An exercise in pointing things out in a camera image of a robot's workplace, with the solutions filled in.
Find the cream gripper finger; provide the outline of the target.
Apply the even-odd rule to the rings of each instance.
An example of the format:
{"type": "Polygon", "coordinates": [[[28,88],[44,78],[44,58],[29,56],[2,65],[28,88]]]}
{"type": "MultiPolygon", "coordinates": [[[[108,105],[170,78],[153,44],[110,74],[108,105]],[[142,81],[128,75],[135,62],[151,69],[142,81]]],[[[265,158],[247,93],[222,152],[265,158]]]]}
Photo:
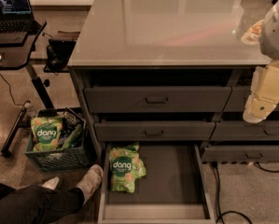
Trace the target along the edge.
{"type": "Polygon", "coordinates": [[[260,123],[265,120],[275,108],[275,104],[261,100],[251,94],[248,96],[244,106],[243,120],[248,123],[260,123]]]}
{"type": "Polygon", "coordinates": [[[247,45],[256,45],[261,35],[263,20],[254,23],[242,36],[241,41],[247,45]]]}

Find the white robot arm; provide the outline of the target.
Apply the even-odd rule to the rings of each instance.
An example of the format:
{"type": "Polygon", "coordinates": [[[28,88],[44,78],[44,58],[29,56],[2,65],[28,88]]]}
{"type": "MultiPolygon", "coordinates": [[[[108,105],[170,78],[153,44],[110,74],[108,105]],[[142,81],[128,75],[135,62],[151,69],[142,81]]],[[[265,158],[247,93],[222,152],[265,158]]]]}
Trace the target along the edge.
{"type": "Polygon", "coordinates": [[[244,33],[241,41],[247,45],[259,44],[260,52],[272,59],[253,73],[251,93],[244,106],[244,121],[259,123],[279,104],[279,0],[263,20],[244,33]]]}

